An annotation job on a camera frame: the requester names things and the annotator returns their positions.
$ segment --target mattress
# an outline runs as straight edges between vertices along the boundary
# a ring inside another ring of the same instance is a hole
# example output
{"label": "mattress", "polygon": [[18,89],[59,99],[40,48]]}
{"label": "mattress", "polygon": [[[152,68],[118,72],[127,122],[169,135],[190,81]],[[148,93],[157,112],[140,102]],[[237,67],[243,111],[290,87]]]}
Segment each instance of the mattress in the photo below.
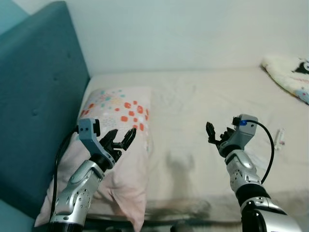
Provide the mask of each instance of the mattress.
{"label": "mattress", "polygon": [[[256,116],[273,137],[285,129],[286,145],[275,151],[264,186],[288,214],[304,215],[309,205],[308,107],[289,95],[260,68],[203,72],[140,72],[96,75],[83,104],[98,88],[151,86],[150,159],[145,220],[193,218],[238,222],[240,209],[229,186],[224,159],[209,144],[207,121],[217,136],[234,116]],[[258,128],[245,150],[262,178],[270,142]]]}

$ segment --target white wall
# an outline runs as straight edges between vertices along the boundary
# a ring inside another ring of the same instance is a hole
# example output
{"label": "white wall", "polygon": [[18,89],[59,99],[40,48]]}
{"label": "white wall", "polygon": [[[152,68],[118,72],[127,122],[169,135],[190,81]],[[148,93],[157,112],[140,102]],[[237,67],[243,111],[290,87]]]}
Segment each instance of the white wall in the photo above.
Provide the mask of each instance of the white wall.
{"label": "white wall", "polygon": [[33,14],[37,12],[39,9],[47,5],[52,0],[12,0],[21,8],[24,9],[28,14]]}
{"label": "white wall", "polygon": [[67,3],[91,75],[258,66],[265,54],[306,57],[309,47],[307,0]]}
{"label": "white wall", "polygon": [[0,35],[28,17],[28,14],[11,0],[0,0]]}

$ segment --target bed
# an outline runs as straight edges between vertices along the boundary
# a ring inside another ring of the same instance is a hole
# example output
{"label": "bed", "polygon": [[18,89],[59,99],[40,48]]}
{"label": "bed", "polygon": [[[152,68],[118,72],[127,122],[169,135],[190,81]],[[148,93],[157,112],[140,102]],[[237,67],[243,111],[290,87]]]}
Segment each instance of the bed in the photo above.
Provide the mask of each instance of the bed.
{"label": "bed", "polygon": [[[278,129],[285,128],[286,146],[276,151],[265,187],[289,214],[307,212],[308,107],[279,88],[264,70],[257,67],[98,75],[92,77],[84,101],[93,90],[119,83],[153,88],[154,151],[146,220],[240,220],[225,163],[215,146],[207,143],[205,132],[207,121],[220,133],[240,113],[258,117],[273,137]],[[270,142],[262,129],[257,130],[246,150],[263,176]]]}
{"label": "bed", "polygon": [[[207,143],[205,125],[212,122],[219,134],[241,113],[258,117],[273,136],[285,128],[286,145],[275,153],[265,187],[292,216],[308,211],[308,107],[260,67],[104,74],[89,82],[69,12],[56,2],[0,37],[0,76],[0,197],[32,218],[52,178],[57,147],[87,97],[120,83],[153,88],[146,226],[179,219],[239,224],[224,160]],[[266,134],[258,129],[246,148],[262,176],[270,156]],[[86,228],[115,224],[129,227],[111,216],[89,218]]]}

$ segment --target pillow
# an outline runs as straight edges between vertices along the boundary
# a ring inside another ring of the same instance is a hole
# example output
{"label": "pillow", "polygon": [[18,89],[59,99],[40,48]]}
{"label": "pillow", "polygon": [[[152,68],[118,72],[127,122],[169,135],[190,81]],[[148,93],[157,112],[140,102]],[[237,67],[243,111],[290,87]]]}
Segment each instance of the pillow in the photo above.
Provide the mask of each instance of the pillow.
{"label": "pillow", "polygon": [[[136,137],[111,170],[105,172],[98,191],[94,194],[88,217],[128,219],[135,231],[140,231],[146,208],[148,160],[150,155],[149,109],[151,90],[148,87],[115,88],[93,91],[79,117],[99,119],[101,136],[118,129],[115,142],[123,140],[132,127]],[[57,195],[67,186],[69,178],[90,154],[78,134],[74,133],[64,153],[57,177]],[[54,180],[45,197],[35,227],[49,222]]]}

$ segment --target small bottle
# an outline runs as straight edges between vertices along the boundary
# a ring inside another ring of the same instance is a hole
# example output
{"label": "small bottle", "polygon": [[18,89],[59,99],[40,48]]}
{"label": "small bottle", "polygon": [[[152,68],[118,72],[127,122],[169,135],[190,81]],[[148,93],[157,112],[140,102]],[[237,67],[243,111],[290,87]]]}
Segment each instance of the small bottle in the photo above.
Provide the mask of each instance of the small bottle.
{"label": "small bottle", "polygon": [[285,145],[284,133],[285,133],[284,128],[279,129],[278,132],[277,132],[277,137],[276,137],[276,140],[275,140],[275,149],[276,150],[280,150]]}

